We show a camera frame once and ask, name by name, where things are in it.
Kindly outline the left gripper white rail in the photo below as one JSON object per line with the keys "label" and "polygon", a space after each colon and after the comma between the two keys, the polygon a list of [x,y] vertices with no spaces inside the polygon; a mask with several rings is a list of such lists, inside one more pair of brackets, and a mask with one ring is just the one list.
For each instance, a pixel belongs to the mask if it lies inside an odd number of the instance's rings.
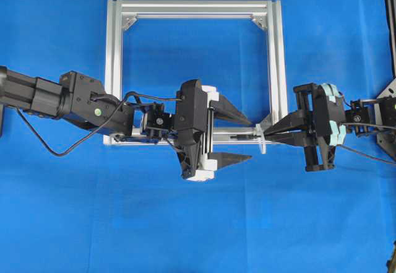
{"label": "left gripper white rail", "polygon": [[181,85],[174,115],[174,146],[182,170],[182,178],[204,182],[214,179],[215,171],[244,162],[252,155],[213,152],[214,112],[210,102],[216,101],[216,119],[236,123],[252,122],[225,96],[212,86],[202,85],[199,79]]}

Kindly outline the right gripper teal pads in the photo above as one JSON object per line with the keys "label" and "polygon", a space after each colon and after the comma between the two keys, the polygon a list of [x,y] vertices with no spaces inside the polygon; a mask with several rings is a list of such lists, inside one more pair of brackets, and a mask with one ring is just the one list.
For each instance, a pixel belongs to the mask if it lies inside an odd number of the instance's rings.
{"label": "right gripper teal pads", "polygon": [[346,116],[341,93],[328,83],[299,85],[293,91],[300,110],[267,128],[265,139],[304,147],[306,171],[332,170],[336,148],[344,143],[347,134],[342,124]]}

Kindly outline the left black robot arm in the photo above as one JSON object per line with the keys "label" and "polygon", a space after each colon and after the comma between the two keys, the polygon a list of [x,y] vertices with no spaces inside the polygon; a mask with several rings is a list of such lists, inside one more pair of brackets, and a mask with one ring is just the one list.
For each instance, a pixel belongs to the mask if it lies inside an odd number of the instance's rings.
{"label": "left black robot arm", "polygon": [[176,152],[185,180],[211,180],[217,170],[248,159],[213,151],[216,119],[249,124],[215,87],[189,80],[171,101],[175,112],[167,113],[166,98],[130,91],[118,99],[106,93],[99,80],[78,72],[67,72],[59,82],[52,82],[1,68],[1,104],[19,116],[64,119],[90,135],[102,134],[118,142],[166,141]]}

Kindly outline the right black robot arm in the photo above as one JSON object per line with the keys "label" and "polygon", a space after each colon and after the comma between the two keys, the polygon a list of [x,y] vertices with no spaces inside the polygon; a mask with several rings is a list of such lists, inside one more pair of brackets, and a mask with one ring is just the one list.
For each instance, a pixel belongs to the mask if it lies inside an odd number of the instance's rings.
{"label": "right black robot arm", "polygon": [[335,151],[347,134],[395,140],[395,97],[347,103],[333,84],[294,87],[297,110],[264,131],[268,141],[302,147],[306,171],[334,168]]}

